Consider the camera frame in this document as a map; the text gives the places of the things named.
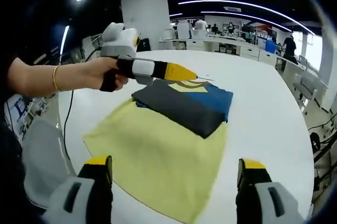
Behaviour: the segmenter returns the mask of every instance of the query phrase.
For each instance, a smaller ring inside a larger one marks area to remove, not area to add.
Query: finger
[[[111,58],[111,57],[100,57],[104,63],[105,66],[107,66],[109,69],[118,69],[117,67],[117,59]]]
[[[123,85],[127,84],[128,78],[124,75],[116,74],[116,79],[118,79]]]
[[[118,91],[118,90],[121,90],[122,89],[122,87],[123,87],[123,84],[118,80],[118,79],[116,79],[116,81],[115,81],[115,83],[116,83],[116,90]]]

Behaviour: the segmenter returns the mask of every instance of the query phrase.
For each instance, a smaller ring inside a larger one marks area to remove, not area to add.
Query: wrist
[[[81,85],[81,88],[94,89],[91,81],[89,62],[78,64],[78,82]]]

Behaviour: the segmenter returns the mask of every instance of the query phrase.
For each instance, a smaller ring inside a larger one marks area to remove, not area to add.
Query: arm
[[[55,66],[29,66],[16,58],[7,73],[9,87],[29,97],[48,96],[57,92],[53,83]],[[98,58],[86,63],[60,66],[55,74],[55,82],[59,90],[75,90],[81,88],[100,89],[103,75],[110,69],[117,69],[116,60],[108,57]],[[117,89],[127,83],[127,78],[116,76]]]

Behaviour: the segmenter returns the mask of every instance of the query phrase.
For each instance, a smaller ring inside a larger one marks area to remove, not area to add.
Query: black cable
[[[322,151],[318,153],[317,156],[314,157],[314,162],[317,162],[322,156],[324,156],[324,154],[331,149],[332,145],[336,141],[337,141],[337,131],[330,137],[328,144],[322,149]]]
[[[331,119],[328,120],[326,123],[321,124],[321,125],[318,125],[318,126],[315,126],[315,127],[311,127],[311,128],[308,129],[308,131],[310,131],[310,130],[313,129],[313,128],[319,128],[319,127],[325,126],[325,125],[328,124],[328,123],[329,123],[329,122],[330,122],[336,115],[337,115],[337,113],[334,114],[334,116],[332,116]]]
[[[328,189],[329,187],[325,187],[322,192],[315,198],[315,200],[312,201],[313,204],[316,203],[316,201],[322,196],[322,194]]]
[[[321,141],[320,143],[321,144],[327,144],[327,143],[329,143],[329,141],[331,141],[331,139],[332,139],[332,137],[334,136],[335,133],[336,133],[336,130],[334,131],[333,134],[331,134],[331,136],[328,139],[326,139],[324,141]]]
[[[324,179],[328,177],[328,175],[332,174],[336,167],[337,167],[337,161],[330,167],[330,169],[322,177],[320,177],[319,182],[321,183]]]
[[[101,50],[101,49],[102,49],[102,47],[98,47],[98,48],[94,49],[94,50],[90,53],[89,57],[85,60],[85,62],[87,62],[87,61],[92,57],[92,55],[93,55],[96,51]],[[67,126],[67,121],[68,121],[68,118],[69,118],[69,115],[70,115],[70,111],[71,111],[71,109],[72,109],[73,98],[74,98],[74,91],[72,90],[72,95],[71,95],[71,98],[70,98],[69,110],[68,110],[68,114],[67,114],[67,117],[66,117],[66,119],[65,119],[65,121],[64,121],[64,126],[63,126],[63,143],[64,143],[64,149],[65,149],[65,153],[66,153],[67,157],[69,158],[69,160],[70,160],[70,157],[69,157],[69,154],[68,154],[67,146],[66,146],[66,144],[65,144],[65,127]]]

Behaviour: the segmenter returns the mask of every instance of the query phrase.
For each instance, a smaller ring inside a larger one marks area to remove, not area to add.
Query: white table
[[[294,97],[272,66],[220,53],[188,50],[157,50],[137,56],[181,64],[201,77],[215,79],[213,84],[218,87],[234,92],[223,160],[210,200],[197,223],[236,223],[236,180],[238,160],[242,157],[263,163],[272,180],[280,182],[297,199],[300,214],[307,217],[314,183],[309,134]],[[90,158],[82,136],[143,87],[131,80],[113,93],[75,91],[66,145],[77,172]],[[69,103],[70,92],[60,93],[62,125]],[[116,184],[113,193],[114,224],[177,223],[144,206]]]
[[[222,43],[222,44],[233,44],[236,46],[243,46],[247,48],[259,49],[256,45],[247,43],[246,41],[242,41],[233,37],[233,39],[224,38],[224,37],[205,37],[202,39],[197,38],[189,38],[189,39],[171,39],[171,40],[162,40],[159,41],[160,43],[167,43],[167,42],[185,42],[185,41],[195,41],[195,42],[205,42],[205,43]]]

